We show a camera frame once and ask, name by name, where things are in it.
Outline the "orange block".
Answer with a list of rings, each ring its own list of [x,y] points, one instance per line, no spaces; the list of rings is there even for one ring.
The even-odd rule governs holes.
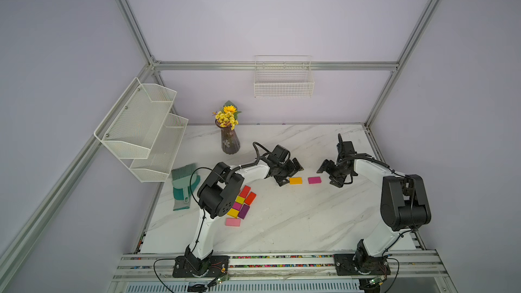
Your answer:
[[[291,185],[303,184],[303,179],[301,177],[292,177],[289,179],[289,183]]]

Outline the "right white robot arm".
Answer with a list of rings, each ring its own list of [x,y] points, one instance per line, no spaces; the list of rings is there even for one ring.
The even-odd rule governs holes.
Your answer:
[[[407,233],[431,222],[425,184],[417,174],[401,174],[367,153],[358,153],[351,141],[338,135],[336,161],[324,160],[317,173],[327,173],[330,184],[342,188],[363,176],[381,189],[381,221],[348,259],[335,256],[340,271],[362,275],[386,274],[386,254]]]

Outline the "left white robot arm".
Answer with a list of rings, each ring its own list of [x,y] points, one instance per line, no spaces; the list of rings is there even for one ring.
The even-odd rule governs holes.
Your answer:
[[[291,158],[290,151],[283,146],[278,145],[271,151],[258,142],[252,146],[256,153],[254,161],[236,166],[219,162],[198,189],[197,231],[185,250],[185,258],[194,269],[210,262],[217,221],[232,209],[244,185],[273,178],[282,187],[303,170],[298,159]]]

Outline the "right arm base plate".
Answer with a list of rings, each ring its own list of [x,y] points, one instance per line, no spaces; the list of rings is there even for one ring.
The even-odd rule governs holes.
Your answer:
[[[333,259],[338,276],[391,274],[387,259],[383,257],[334,254]]]

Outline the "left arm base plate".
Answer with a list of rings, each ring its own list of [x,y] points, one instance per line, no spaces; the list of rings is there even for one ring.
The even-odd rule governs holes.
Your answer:
[[[175,259],[173,278],[215,278],[229,267],[229,256],[210,255],[202,260],[194,256],[179,256]]]

